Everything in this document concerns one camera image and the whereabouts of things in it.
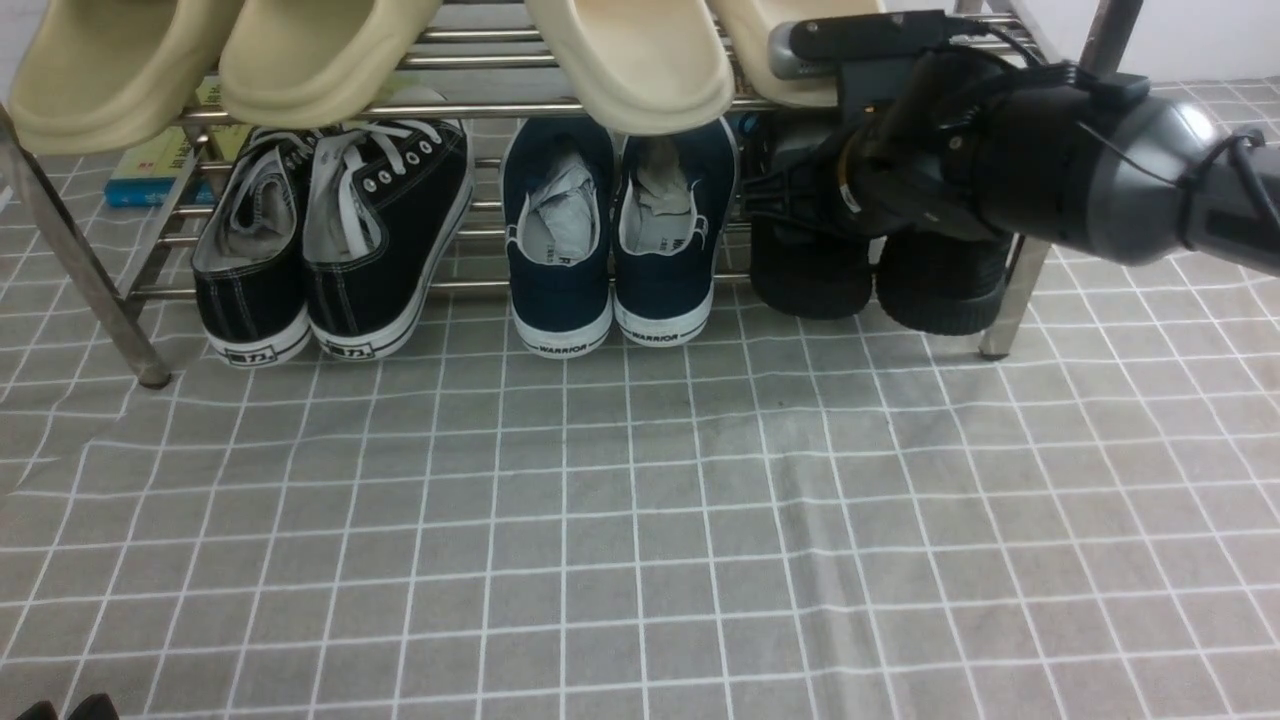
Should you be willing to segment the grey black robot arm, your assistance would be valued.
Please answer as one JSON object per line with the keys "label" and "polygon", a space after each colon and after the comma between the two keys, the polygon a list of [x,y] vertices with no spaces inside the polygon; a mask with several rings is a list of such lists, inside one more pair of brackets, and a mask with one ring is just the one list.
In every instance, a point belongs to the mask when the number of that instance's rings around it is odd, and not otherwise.
{"label": "grey black robot arm", "polygon": [[901,94],[750,179],[745,213],[835,237],[1030,236],[1124,266],[1178,250],[1277,274],[1277,150],[1138,76],[946,46]]}

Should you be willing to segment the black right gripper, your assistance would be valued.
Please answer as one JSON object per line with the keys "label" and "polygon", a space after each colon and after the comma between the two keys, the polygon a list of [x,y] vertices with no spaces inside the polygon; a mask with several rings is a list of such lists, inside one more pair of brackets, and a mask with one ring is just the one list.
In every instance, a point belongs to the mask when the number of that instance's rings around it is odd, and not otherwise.
{"label": "black right gripper", "polygon": [[986,242],[1001,232],[974,208],[977,142],[938,119],[946,100],[1001,74],[980,50],[929,50],[887,105],[832,132],[808,155],[745,183],[745,213],[818,234],[872,240],[913,229]]}

